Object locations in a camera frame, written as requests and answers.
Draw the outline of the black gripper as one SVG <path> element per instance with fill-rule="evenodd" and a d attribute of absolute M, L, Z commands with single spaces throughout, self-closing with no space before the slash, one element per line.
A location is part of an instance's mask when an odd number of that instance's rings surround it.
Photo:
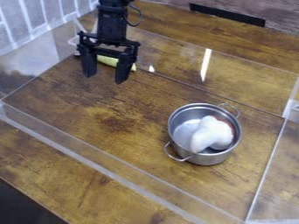
<path fill-rule="evenodd" d="M 97 29 L 94 33 L 78 32 L 77 50 L 81 58 L 81 70 L 85 77 L 97 72 L 97 56 L 118 59 L 116 63 L 116 84 L 129 76 L 136 62 L 136 41 L 126 39 L 126 7 L 97 7 Z"/>

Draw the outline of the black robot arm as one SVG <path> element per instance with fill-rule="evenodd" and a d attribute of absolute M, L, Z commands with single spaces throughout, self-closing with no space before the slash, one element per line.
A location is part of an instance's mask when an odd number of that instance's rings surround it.
<path fill-rule="evenodd" d="M 137 59 L 140 43 L 126 39 L 126 27 L 130 24 L 128 7 L 138 15 L 141 11 L 132 5 L 134 0 L 97 0 L 97 32 L 78 32 L 77 50 L 81 57 L 81 70 L 86 77 L 97 73 L 97 56 L 117 59 L 114 83 L 122 83 L 129 76 Z"/>

